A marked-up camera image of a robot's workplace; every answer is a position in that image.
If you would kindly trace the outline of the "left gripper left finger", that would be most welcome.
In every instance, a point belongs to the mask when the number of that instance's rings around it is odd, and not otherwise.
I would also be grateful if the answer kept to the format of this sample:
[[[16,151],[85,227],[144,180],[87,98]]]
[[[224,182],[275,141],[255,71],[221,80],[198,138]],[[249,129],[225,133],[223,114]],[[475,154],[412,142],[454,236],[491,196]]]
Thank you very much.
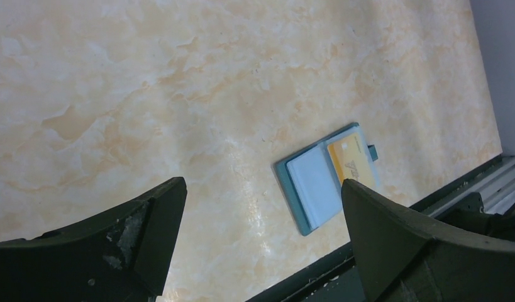
[[[155,301],[186,196],[174,177],[69,226],[0,242],[0,301]]]

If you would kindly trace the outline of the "teal card holder wallet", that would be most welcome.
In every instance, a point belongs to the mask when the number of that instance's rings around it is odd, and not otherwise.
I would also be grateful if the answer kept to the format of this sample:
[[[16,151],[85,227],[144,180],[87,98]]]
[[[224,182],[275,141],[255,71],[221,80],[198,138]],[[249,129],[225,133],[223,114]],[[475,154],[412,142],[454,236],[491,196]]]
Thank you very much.
[[[369,145],[359,123],[350,123],[339,130],[288,155],[274,164],[291,215],[299,233],[307,236],[342,211],[341,185],[327,151],[330,142],[358,132],[371,155],[373,169],[379,186],[374,162],[377,149]]]

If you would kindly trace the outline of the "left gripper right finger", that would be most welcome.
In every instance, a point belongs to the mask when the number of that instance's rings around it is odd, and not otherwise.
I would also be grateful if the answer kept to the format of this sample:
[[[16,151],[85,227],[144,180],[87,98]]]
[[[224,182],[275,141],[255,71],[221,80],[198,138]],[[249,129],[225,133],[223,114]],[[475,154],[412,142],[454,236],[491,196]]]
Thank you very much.
[[[368,301],[515,301],[515,206],[437,219],[352,179],[341,197]]]

